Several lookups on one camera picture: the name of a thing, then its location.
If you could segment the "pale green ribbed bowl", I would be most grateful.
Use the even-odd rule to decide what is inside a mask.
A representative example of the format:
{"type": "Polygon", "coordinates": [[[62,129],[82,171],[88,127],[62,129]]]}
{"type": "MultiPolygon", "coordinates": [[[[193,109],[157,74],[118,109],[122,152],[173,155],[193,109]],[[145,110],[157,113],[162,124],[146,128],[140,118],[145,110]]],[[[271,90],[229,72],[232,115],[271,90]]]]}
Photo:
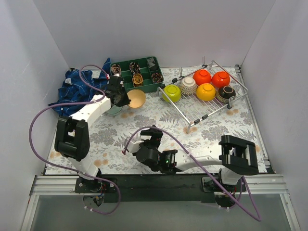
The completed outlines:
{"type": "Polygon", "coordinates": [[[122,108],[123,108],[122,106],[118,107],[114,105],[111,109],[107,110],[105,113],[108,115],[116,115],[122,110],[122,108]]]}

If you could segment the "beige bowl with drawing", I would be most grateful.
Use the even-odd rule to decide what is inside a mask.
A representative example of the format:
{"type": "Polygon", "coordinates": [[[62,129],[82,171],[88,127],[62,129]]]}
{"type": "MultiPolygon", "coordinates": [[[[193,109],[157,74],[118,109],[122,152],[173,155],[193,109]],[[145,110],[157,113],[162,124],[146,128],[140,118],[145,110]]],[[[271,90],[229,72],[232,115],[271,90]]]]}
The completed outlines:
{"type": "Polygon", "coordinates": [[[146,102],[146,95],[142,90],[133,89],[127,95],[130,99],[130,103],[128,104],[130,108],[140,108],[146,102]]]}

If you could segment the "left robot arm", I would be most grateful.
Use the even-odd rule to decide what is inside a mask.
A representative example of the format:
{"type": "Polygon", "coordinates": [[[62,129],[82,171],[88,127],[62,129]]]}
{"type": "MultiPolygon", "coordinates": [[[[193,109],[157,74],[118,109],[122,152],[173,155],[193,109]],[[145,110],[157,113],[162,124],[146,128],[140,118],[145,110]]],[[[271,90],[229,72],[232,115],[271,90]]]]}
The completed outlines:
{"type": "Polygon", "coordinates": [[[54,144],[55,150],[73,164],[79,176],[86,179],[86,187],[93,193],[98,192],[103,184],[97,177],[99,169],[88,156],[89,128],[111,108],[121,108],[130,103],[123,77],[110,76],[103,91],[105,95],[96,93],[91,101],[71,116],[59,118],[54,144]]]}

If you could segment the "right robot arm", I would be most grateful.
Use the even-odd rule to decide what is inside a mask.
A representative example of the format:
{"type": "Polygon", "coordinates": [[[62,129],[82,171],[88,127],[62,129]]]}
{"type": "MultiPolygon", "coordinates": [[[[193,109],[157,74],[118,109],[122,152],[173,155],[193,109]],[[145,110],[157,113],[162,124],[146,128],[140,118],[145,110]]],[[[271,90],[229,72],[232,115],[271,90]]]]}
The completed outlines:
{"type": "Polygon", "coordinates": [[[198,166],[220,166],[218,187],[231,190],[242,176],[259,173],[256,145],[231,135],[223,135],[217,145],[201,151],[200,155],[184,149],[159,151],[164,132],[152,126],[142,130],[140,140],[132,139],[127,151],[153,172],[176,174],[198,166]]]}

